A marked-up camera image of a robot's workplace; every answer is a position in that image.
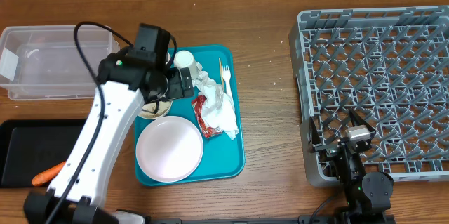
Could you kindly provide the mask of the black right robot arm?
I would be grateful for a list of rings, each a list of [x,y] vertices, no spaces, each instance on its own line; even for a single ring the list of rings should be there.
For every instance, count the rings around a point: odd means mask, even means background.
[[[309,151],[317,153],[319,161],[334,165],[341,189],[302,219],[308,223],[394,223],[394,217],[386,214],[394,179],[385,172],[366,172],[360,157],[371,149],[376,130],[353,109],[348,114],[352,126],[333,145],[321,143],[314,120],[309,119]],[[347,205],[336,208],[331,216],[320,216],[319,211],[341,193]]]

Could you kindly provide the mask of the red snack wrapper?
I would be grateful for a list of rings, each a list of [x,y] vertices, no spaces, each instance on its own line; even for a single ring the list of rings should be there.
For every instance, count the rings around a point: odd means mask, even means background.
[[[198,95],[195,99],[192,101],[192,108],[194,110],[194,114],[196,117],[196,120],[199,124],[200,131],[202,132],[203,136],[206,138],[211,138],[213,136],[220,135],[223,130],[220,127],[211,127],[209,126],[204,118],[202,117],[201,113],[203,111],[203,108],[205,107],[206,97],[204,95]]]

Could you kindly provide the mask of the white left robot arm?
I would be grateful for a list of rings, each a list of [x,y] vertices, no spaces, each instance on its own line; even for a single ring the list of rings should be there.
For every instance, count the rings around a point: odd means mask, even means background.
[[[150,216],[103,209],[109,179],[124,139],[144,105],[193,96],[190,71],[173,67],[174,36],[140,24],[134,42],[87,69],[96,85],[88,118],[46,193],[28,194],[28,223],[150,223]]]

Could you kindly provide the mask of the white napkin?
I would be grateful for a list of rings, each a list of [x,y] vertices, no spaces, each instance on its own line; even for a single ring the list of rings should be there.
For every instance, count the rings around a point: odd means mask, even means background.
[[[203,70],[199,62],[196,65],[199,76],[197,79],[193,79],[193,85],[198,88],[198,95],[206,97],[205,107],[201,113],[202,117],[209,126],[220,127],[223,130],[222,133],[226,133],[231,140],[234,140],[239,134],[234,104],[222,85],[211,79],[209,73]]]

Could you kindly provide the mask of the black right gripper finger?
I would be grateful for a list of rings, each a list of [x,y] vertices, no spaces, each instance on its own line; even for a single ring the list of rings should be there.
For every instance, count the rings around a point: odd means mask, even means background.
[[[353,109],[349,109],[349,118],[353,126],[365,126],[370,132],[371,136],[375,136],[376,130],[364,119],[362,119]]]
[[[309,119],[308,144],[310,152],[317,152],[317,148],[322,145],[319,132],[312,117]]]

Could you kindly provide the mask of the green-white bowl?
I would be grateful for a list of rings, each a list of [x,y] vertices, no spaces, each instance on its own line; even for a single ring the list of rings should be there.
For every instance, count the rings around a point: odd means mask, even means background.
[[[143,119],[158,119],[159,117],[164,117],[170,111],[172,104],[172,101],[160,101],[159,103],[145,104],[138,116]]]

